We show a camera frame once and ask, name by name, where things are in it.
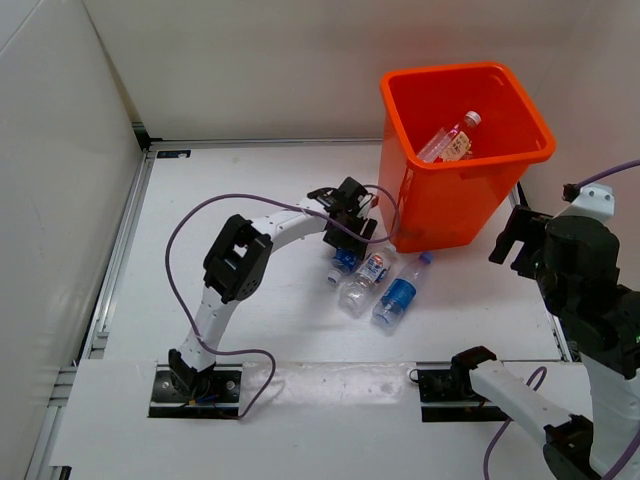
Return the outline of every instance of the plastic bottle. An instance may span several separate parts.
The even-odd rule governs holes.
[[[356,274],[340,290],[338,305],[355,317],[359,317],[373,296],[378,284],[395,261],[395,248],[387,246],[370,253],[356,270]]]
[[[394,329],[422,287],[428,266],[433,262],[431,252],[422,253],[402,269],[373,309],[371,320],[385,329]]]
[[[441,128],[434,137],[422,147],[417,157],[423,162],[455,162],[470,158],[473,130],[482,118],[473,110],[467,112],[461,122],[446,132]]]
[[[358,264],[358,257],[355,253],[344,248],[338,248],[336,254],[331,259],[331,270],[327,273],[327,281],[337,286],[340,280],[353,273]]]

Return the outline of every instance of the blue bottle label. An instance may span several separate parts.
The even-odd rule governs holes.
[[[351,273],[356,268],[358,263],[358,257],[356,257],[349,250],[339,248],[336,250],[336,254],[331,261],[331,264],[336,268],[343,267],[345,272]]]
[[[384,294],[384,297],[382,297],[382,303],[393,300],[400,305],[403,310],[406,310],[415,296],[416,287],[402,278],[396,278]]]

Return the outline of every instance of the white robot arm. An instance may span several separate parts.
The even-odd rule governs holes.
[[[503,263],[523,242],[511,268],[537,282],[547,310],[578,345],[593,422],[534,392],[484,347],[456,355],[444,384],[498,406],[542,448],[558,479],[638,480],[640,292],[617,283],[620,244],[603,225],[613,215],[611,189],[589,184],[566,199],[571,205],[555,218],[515,207],[489,260]]]
[[[214,351],[231,315],[260,286],[273,252],[307,235],[325,232],[326,243],[362,259],[367,245],[352,234],[371,238],[377,222],[367,215],[376,204],[377,197],[349,177],[337,189],[309,193],[296,204],[303,211],[282,210],[255,220],[240,215],[229,218],[204,261],[202,301],[194,317],[197,333],[191,329],[182,345],[169,351],[175,389],[186,398],[207,389],[216,363]],[[342,228],[328,222],[326,216]]]
[[[305,198],[298,203],[302,208],[324,213],[324,207],[313,199]],[[285,245],[313,233],[324,231],[327,221],[320,217],[313,217],[306,213],[282,210],[252,221],[253,227],[261,234],[271,238],[273,247],[271,253]],[[202,340],[213,350],[218,350],[222,335],[229,324],[229,319],[239,300],[223,303],[222,296],[213,288],[204,286],[202,301],[194,318]],[[178,348],[184,362],[197,371],[202,371],[216,362],[216,356],[202,349],[193,330],[184,343]]]

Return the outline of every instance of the white floor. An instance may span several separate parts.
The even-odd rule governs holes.
[[[193,206],[231,192],[295,203],[316,188],[338,186],[348,175],[377,183],[379,150],[375,145],[217,148],[193,150],[188,159],[157,159],[105,358],[164,361],[185,338],[188,324],[169,290],[163,258],[171,231]],[[202,261],[226,219],[273,211],[248,200],[226,200],[185,226],[172,264],[192,309],[202,293]],[[320,235],[295,242],[270,259],[262,286],[236,310],[220,348],[266,348],[283,361],[397,362],[448,360],[482,344],[504,359],[557,359],[535,283],[487,260],[510,211],[505,202],[472,245],[436,252],[425,291],[391,337],[371,328],[369,312],[350,320],[337,309],[337,291],[325,284],[332,249]],[[382,226],[378,234],[384,235]]]
[[[266,348],[280,362],[256,410],[242,422],[146,417],[155,364],[165,363],[167,350],[187,334],[163,271],[165,243],[180,218],[221,193],[295,203],[347,175],[375,183],[378,157],[377,146],[342,145],[202,149],[189,159],[157,159],[105,358],[81,363],[52,463],[72,466],[72,480],[480,478],[482,454],[498,425],[423,424],[406,372],[410,362],[448,361],[481,344],[502,359],[525,360],[509,366],[523,377],[559,358],[535,283],[487,261],[509,216],[507,204],[472,245],[436,252],[425,292],[391,337],[374,329],[368,315],[350,320],[336,308],[337,293],[324,283],[331,249],[320,236],[279,251],[221,345]],[[192,308],[202,259],[226,218],[271,211],[225,201],[185,227],[173,265]],[[241,402],[265,368],[246,369]],[[579,365],[550,365],[541,391],[590,415]],[[551,478],[542,453],[517,426],[497,448],[492,472],[494,479]]]

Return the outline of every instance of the orange plastic bin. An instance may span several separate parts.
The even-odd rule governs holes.
[[[532,163],[544,162],[555,140],[515,75],[484,62],[414,68],[381,81],[387,110],[379,183],[400,207],[399,252],[467,245]],[[424,163],[416,152],[440,128],[474,110],[482,117],[473,159]],[[392,231],[393,208],[381,199]]]

